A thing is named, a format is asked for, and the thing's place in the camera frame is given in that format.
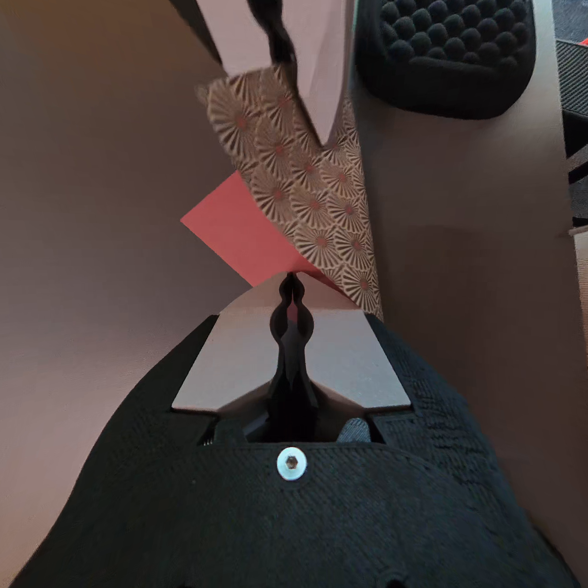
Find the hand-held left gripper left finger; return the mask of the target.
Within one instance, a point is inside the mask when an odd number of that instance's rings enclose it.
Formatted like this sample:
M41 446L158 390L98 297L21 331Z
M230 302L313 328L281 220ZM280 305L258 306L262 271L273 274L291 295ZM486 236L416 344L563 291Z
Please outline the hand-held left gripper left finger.
M219 314L180 386L172 408L236 413L262 401L277 369L279 347L270 318L282 302L280 272L246 291Z

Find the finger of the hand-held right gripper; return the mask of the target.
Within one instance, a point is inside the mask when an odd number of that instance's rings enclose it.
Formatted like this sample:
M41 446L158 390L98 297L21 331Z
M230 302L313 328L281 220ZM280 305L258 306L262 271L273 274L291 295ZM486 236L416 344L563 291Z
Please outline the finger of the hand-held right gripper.
M282 1L199 1L199 9L229 76L295 62Z
M307 130L322 148L334 144L348 91L355 1L278 1L290 44L289 82Z

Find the black mesh chair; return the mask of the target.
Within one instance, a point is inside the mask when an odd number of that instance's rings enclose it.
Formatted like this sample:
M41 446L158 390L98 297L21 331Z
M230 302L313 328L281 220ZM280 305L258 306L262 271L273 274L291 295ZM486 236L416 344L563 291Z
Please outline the black mesh chair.
M587 42L556 40L571 233L587 231Z

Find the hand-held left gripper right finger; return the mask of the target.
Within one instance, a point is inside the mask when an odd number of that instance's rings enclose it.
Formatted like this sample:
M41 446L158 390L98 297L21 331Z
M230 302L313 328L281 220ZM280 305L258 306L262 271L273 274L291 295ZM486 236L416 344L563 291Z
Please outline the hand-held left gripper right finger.
M297 273L313 319L305 346L307 375L349 412L407 409L411 401L363 310L314 277Z

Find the brown fan pattern origami paper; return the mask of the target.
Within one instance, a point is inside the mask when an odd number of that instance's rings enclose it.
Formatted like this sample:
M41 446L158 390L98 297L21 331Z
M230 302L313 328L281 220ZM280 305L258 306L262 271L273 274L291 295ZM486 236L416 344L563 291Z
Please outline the brown fan pattern origami paper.
M272 66L197 88L235 171L181 222L251 286L305 272L383 320L349 93L322 146L288 73Z

